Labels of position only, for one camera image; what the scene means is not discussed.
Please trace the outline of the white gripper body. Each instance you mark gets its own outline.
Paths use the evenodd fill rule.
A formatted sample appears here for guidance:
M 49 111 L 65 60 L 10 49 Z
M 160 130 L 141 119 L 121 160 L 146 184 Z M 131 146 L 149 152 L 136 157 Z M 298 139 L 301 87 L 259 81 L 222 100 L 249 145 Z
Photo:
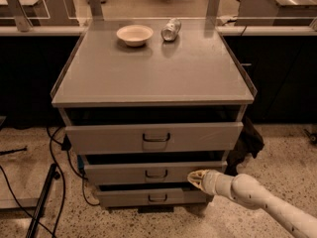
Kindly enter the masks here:
M 221 195 L 226 198 L 232 198 L 233 177 L 224 175 L 217 171 L 208 171 L 201 182 L 202 190 L 211 195 Z

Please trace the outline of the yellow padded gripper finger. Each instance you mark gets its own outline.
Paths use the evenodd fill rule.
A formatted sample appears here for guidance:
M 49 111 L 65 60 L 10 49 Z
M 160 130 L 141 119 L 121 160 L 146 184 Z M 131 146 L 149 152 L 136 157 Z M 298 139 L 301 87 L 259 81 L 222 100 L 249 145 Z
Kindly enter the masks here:
M 194 171 L 188 174 L 187 180 L 202 191 L 209 191 L 210 186 L 208 185 L 208 173 L 209 170 Z

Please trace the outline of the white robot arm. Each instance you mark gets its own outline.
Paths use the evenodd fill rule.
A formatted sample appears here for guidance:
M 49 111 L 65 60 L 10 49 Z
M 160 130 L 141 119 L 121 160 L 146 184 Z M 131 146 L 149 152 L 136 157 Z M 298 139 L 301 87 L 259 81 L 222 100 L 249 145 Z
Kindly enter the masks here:
M 317 238 L 315 217 L 273 195 L 249 175 L 232 177 L 215 170 L 199 170 L 187 179 L 207 194 L 224 196 L 246 208 L 263 209 L 294 238 Z

